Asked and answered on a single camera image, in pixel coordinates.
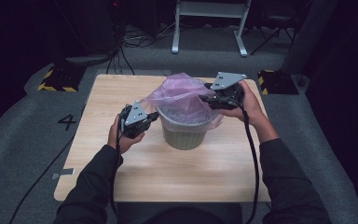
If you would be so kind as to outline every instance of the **black controller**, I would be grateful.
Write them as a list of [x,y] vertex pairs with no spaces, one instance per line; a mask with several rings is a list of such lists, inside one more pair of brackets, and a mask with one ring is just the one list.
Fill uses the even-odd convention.
[[215,92],[213,97],[200,95],[203,102],[208,103],[211,109],[234,109],[241,104],[245,93],[239,81],[246,75],[218,73],[214,83],[205,83],[205,87]]
[[120,113],[121,131],[124,136],[135,138],[140,133],[147,131],[151,122],[158,118],[158,112],[146,114],[139,102],[126,105]]

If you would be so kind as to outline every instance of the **gray floor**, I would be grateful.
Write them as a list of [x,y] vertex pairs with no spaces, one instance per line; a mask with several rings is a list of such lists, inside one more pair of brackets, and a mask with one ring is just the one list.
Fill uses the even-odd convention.
[[[244,73],[256,80],[259,70],[281,67],[289,47],[285,34],[273,38],[254,56],[242,58],[233,29],[186,30],[181,34],[177,55],[171,54],[171,35],[146,48],[124,48],[124,53],[136,75],[167,76],[185,72],[192,77],[215,77],[223,71]],[[257,30],[245,35],[243,40],[249,51],[263,41]],[[115,63],[116,71],[111,64],[109,74],[130,73],[123,57],[120,57],[122,71],[118,58]],[[107,63],[87,69],[79,92],[38,91],[49,67],[47,64],[30,78],[24,86],[27,95],[0,118],[0,223],[9,222],[27,189],[76,133],[93,80],[106,72]],[[352,183],[312,114],[304,95],[306,87],[298,90],[299,95],[263,95],[268,116],[319,190],[333,223],[358,223],[358,201]],[[74,115],[77,123],[66,131],[58,120],[69,114]],[[52,180],[51,174],[61,170],[67,153],[68,148],[29,194],[14,223],[52,222],[60,203],[53,197],[58,181]],[[251,205],[243,203],[242,210],[246,220]],[[254,223],[260,223],[267,211],[261,203]],[[114,218],[110,217],[109,221],[114,223]]]

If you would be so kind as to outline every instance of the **left hand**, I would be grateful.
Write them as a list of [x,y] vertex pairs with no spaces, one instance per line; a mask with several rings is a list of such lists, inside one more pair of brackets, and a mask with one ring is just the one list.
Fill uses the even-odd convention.
[[[109,136],[107,139],[107,145],[116,149],[116,140],[117,140],[117,124],[119,121],[118,115],[116,116],[115,123],[110,127]],[[133,144],[139,143],[144,138],[145,133],[140,133],[138,136],[136,136],[134,139],[130,139],[129,137],[126,137],[124,135],[120,138],[120,152],[121,154],[125,153],[130,149],[130,147]]]

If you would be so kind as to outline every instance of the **white metal frame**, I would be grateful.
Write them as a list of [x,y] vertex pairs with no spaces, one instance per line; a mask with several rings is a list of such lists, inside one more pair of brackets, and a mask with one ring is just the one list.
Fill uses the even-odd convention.
[[208,3],[208,2],[187,2],[176,1],[176,14],[175,14],[175,33],[173,35],[172,53],[179,52],[179,20],[180,16],[203,16],[203,17],[223,17],[223,18],[241,18],[240,29],[234,31],[234,37],[237,41],[238,48],[242,57],[248,55],[241,34],[243,25],[252,0],[247,0],[245,4],[228,4],[228,3]]

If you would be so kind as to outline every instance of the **printed number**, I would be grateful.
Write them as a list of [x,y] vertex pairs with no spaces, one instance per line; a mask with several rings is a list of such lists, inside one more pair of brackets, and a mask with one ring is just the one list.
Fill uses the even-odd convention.
[[73,118],[74,118],[74,116],[70,114],[70,115],[66,116],[65,118],[63,118],[63,119],[60,119],[58,121],[58,123],[66,124],[65,130],[68,131],[69,127],[71,126],[71,124],[76,123],[76,121],[72,121]]

